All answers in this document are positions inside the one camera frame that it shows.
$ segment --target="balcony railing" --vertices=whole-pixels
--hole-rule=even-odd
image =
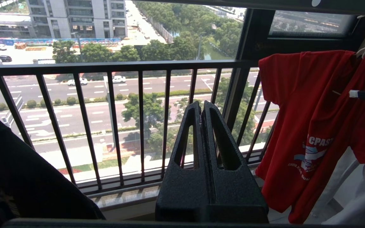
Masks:
[[[197,70],[198,69],[217,69],[214,81],[214,87],[211,95],[210,102],[213,104],[216,100],[216,95],[218,91],[219,81],[221,78],[221,72],[224,68],[232,69],[232,76],[231,81],[234,77],[239,77],[239,75],[249,75],[249,69],[251,67],[256,67],[256,61],[247,61],[247,60],[219,60],[219,61],[158,61],[158,62],[112,62],[112,63],[77,63],[77,64],[54,64],[54,65],[0,65],[0,91],[3,94],[3,97],[9,107],[10,112],[12,113],[13,119],[16,122],[16,125],[19,129],[20,134],[23,137],[23,140],[26,144],[33,148],[32,140],[27,133],[25,125],[20,117],[19,111],[16,108],[16,104],[11,96],[4,76],[10,75],[36,75],[36,79],[38,81],[42,98],[45,101],[46,109],[49,114],[49,118],[52,123],[52,127],[54,129],[55,136],[57,138],[57,142],[62,154],[62,157],[65,161],[65,165],[68,171],[69,179],[72,183],[74,183],[82,192],[85,194],[94,194],[94,193],[102,193],[108,192],[116,189],[123,189],[127,187],[136,187],[139,185],[147,185],[152,183],[161,182],[165,169],[166,169],[166,141],[167,141],[167,129],[168,129],[168,116],[169,110],[165,108],[164,111],[164,132],[163,132],[163,148],[162,148],[162,163],[161,167],[152,168],[152,169],[145,169],[145,152],[144,152],[144,129],[140,127],[140,161],[141,161],[141,169],[133,174],[126,174],[122,172],[122,163],[121,163],[121,153],[120,153],[120,143],[119,143],[119,136],[118,136],[118,120],[116,117],[116,112],[120,110],[116,110],[115,107],[115,98],[114,98],[114,89],[112,85],[112,73],[114,71],[137,71],[138,72],[138,91],[139,91],[139,125],[143,126],[143,72],[144,71],[166,71],[165,77],[165,99],[164,99],[164,107],[168,107],[170,104],[170,83],[171,83],[171,71],[172,70],[183,70],[183,69],[192,69],[191,75],[191,85],[189,89],[189,103],[193,102],[194,99],[194,92],[195,92],[195,82],[197,78]],[[241,71],[240,74],[235,74],[235,71]],[[80,73],[96,73],[96,72],[103,72],[108,76],[108,89],[109,89],[109,107],[112,113],[110,118],[112,118],[112,131],[113,131],[113,140],[114,140],[114,147],[116,149],[116,157],[118,159],[118,167],[119,167],[119,174],[114,174],[110,178],[102,178],[98,171],[97,165],[97,158],[94,151],[94,144],[93,138],[91,135],[91,129],[88,121],[88,115],[86,110],[86,105],[84,101],[83,91],[81,89],[80,84]],[[60,131],[60,127],[58,124],[58,120],[56,118],[52,100],[50,98],[47,85],[45,83],[45,78],[43,75],[46,74],[64,74],[70,73],[73,74],[75,79],[75,88],[77,91],[77,97],[80,103],[80,110],[82,115],[82,121],[84,123],[85,131],[86,131],[86,138],[88,141],[88,146],[90,150],[91,159],[93,162],[94,168],[94,176],[95,178],[86,181],[83,183],[77,183],[74,178],[73,169],[71,167],[70,160],[68,158],[67,149],[65,147],[65,143],[63,140],[63,136]],[[255,101],[258,88],[260,86],[260,79],[257,76],[253,92],[250,98],[250,102],[247,107],[247,111],[245,114],[245,119],[242,123],[242,127],[239,132],[239,136],[237,139],[238,145],[240,144],[242,137],[245,133],[245,127],[247,121],[249,119],[250,113],[252,111],[253,103]],[[257,136],[260,133],[262,128],[263,121],[265,120],[268,107],[270,103],[267,102],[265,108],[262,112],[262,115],[259,119],[258,127],[255,130],[255,135],[253,141],[250,145],[248,151],[243,153],[243,156],[246,158],[248,164],[254,164],[261,161],[262,157],[264,156],[266,147],[268,145],[268,141],[270,135],[267,138],[267,142],[265,143],[262,149],[254,150],[255,142]],[[184,168],[191,168],[192,165],[186,163]]]

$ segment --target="t-shirt print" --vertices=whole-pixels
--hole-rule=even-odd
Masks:
[[[265,180],[268,206],[303,223],[351,146],[365,163],[365,58],[354,52],[275,54],[259,61],[264,98],[280,107],[256,175]]]

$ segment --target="white car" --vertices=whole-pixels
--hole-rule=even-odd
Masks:
[[[0,44],[0,51],[6,51],[6,45]]]
[[[85,79],[85,78],[80,78],[80,84],[81,84],[82,86],[83,86],[83,85],[87,85],[87,84],[88,84],[87,79]],[[75,81],[74,81],[74,79],[70,79],[70,80],[68,80],[67,85],[68,85],[68,86],[75,86]]]
[[[124,76],[114,76],[112,79],[112,83],[125,83],[126,82],[126,78]]]

